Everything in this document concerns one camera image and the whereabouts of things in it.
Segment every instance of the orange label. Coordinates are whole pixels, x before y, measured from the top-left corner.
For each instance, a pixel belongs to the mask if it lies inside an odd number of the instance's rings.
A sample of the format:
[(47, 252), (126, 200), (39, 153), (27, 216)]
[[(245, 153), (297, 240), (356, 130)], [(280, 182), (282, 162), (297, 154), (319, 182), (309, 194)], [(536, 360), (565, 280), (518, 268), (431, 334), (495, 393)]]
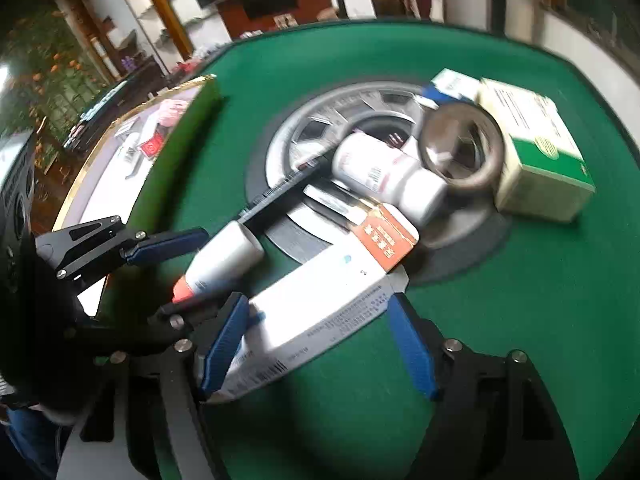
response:
[(385, 272), (393, 269), (418, 241), (383, 205), (373, 208), (352, 232)]

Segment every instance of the green label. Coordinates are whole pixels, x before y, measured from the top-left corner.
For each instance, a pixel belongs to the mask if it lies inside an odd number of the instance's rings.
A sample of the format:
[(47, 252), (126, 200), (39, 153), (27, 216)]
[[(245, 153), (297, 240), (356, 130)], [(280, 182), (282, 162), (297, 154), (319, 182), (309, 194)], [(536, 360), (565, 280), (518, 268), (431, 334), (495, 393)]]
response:
[(558, 175), (578, 180), (589, 186), (593, 186), (587, 167), (579, 158), (557, 151), (550, 154), (548, 150), (541, 150), (535, 142), (521, 139), (511, 139), (518, 152), (518, 157), (523, 166), (539, 168)]

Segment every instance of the gold edge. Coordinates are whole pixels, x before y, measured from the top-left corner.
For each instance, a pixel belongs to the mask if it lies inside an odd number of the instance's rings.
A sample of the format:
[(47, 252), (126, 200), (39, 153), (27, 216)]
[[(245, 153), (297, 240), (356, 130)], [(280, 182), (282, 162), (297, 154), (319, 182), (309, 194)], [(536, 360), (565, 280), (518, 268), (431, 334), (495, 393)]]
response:
[(108, 126), (108, 128), (104, 131), (104, 133), (102, 134), (102, 137), (100, 138), (98, 143), (94, 146), (94, 148), (91, 150), (91, 153), (89, 154), (89, 156), (86, 158), (86, 161), (82, 165), (82, 168), (80, 168), (80, 171), (78, 171), (78, 176), (76, 176), (76, 179), (71, 185), (69, 192), (66, 194), (65, 201), (62, 203), (62, 207), (60, 208), (60, 211), (58, 212), (58, 216), (56, 217), (56, 222), (53, 224), (53, 228), (51, 230), (58, 231), (59, 229), (62, 229), (62, 225), (64, 224), (66, 219), (66, 215), (69, 212), (69, 208), (71, 208), (71, 203), (76, 197), (78, 190), (82, 186), (82, 181), (84, 180), (87, 173), (89, 172), (89, 167), (94, 163), (95, 158), (98, 156), (98, 153), (104, 147), (107, 140), (111, 138), (114, 131), (124, 121), (128, 120), (134, 115), (139, 114), (141, 111), (145, 110), (145, 108), (151, 107), (159, 103), (160, 101), (167, 99), (168, 97), (176, 95), (180, 92), (184, 92), (185, 90), (190, 90), (191, 88), (196, 88), (196, 86), (204, 85), (204, 83), (208, 81), (215, 81), (215, 80), (216, 80), (216, 76), (213, 74), (196, 77), (185, 83), (182, 83), (181, 85), (174, 86), (173, 88), (168, 89), (166, 92), (163, 92), (162, 94), (149, 99), (149, 101), (146, 101), (141, 105), (138, 105), (135, 108), (132, 108), (127, 113), (125, 113), (124, 115), (121, 115), (116, 120), (114, 120), (113, 123), (111, 123)]

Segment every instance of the orange cap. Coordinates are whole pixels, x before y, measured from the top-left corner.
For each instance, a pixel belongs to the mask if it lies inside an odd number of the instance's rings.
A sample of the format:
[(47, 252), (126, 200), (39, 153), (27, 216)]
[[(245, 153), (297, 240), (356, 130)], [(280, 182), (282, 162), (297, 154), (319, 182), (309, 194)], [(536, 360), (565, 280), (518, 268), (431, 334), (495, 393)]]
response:
[(174, 298), (173, 302), (178, 303), (179, 301), (186, 300), (193, 296), (193, 291), (191, 287), (187, 284), (187, 280), (182, 276), (174, 285)]

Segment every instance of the green and white box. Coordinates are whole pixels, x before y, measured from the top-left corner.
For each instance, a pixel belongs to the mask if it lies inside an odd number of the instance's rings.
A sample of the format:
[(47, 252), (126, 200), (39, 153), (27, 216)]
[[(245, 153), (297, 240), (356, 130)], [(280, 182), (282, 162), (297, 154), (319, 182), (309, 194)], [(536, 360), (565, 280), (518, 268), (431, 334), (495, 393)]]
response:
[(495, 195), (498, 210), (570, 222), (595, 187), (556, 104), (491, 79), (482, 79), (479, 103), (504, 136), (504, 167)]

